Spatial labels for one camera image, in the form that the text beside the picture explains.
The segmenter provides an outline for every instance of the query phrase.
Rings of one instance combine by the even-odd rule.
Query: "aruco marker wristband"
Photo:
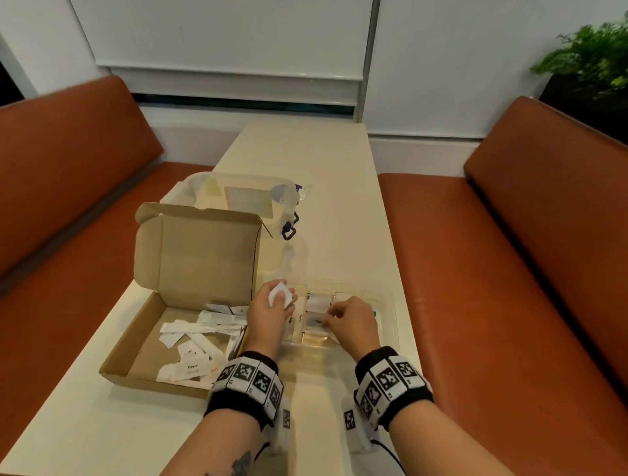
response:
[[[406,406],[434,401],[428,381],[392,347],[382,347],[365,355],[355,367],[360,386],[354,392],[356,405],[376,430],[386,431],[393,418]]]
[[[278,371],[273,359],[258,352],[243,352],[218,376],[205,415],[228,408],[251,415],[259,423],[260,430],[266,425],[274,426],[273,420],[283,395]]]

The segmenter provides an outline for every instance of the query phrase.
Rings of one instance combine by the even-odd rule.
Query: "open cardboard box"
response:
[[[247,306],[256,288],[264,226],[255,214],[145,203],[136,213],[135,281],[153,289],[103,365],[100,374],[124,387],[206,398],[208,391],[155,379],[180,360],[176,345],[159,341],[164,322],[196,322],[208,304]],[[205,335],[221,350],[228,336]],[[187,336],[177,343],[188,340]]]

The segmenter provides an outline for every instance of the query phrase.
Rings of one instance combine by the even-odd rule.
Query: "hand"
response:
[[[295,290],[290,288],[292,302],[284,311],[286,295],[279,291],[275,296],[273,305],[268,304],[268,294],[279,283],[286,284],[285,279],[275,279],[262,284],[257,295],[251,301],[249,311],[246,313],[248,324],[247,339],[244,350],[254,350],[260,354],[277,360],[277,353],[281,345],[281,339],[286,328],[286,320],[295,311],[295,302],[298,296]]]
[[[323,317],[323,326],[333,332],[356,362],[381,347],[373,309],[355,296],[334,303]]]

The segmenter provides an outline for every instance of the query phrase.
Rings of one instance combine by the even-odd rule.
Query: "orange cushion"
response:
[[[0,276],[163,152],[115,76],[3,107],[0,130]]]
[[[521,97],[465,171],[628,387],[628,147]]]
[[[517,475],[628,474],[628,411],[465,180],[379,183],[437,405]]]
[[[133,280],[135,212],[212,167],[166,162],[0,297],[0,460]],[[31,352],[20,346],[29,343]]]

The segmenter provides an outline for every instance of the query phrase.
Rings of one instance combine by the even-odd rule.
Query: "leaves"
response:
[[[597,28],[585,25],[558,38],[563,47],[535,64],[533,73],[575,76],[601,94],[628,88],[628,18]]]

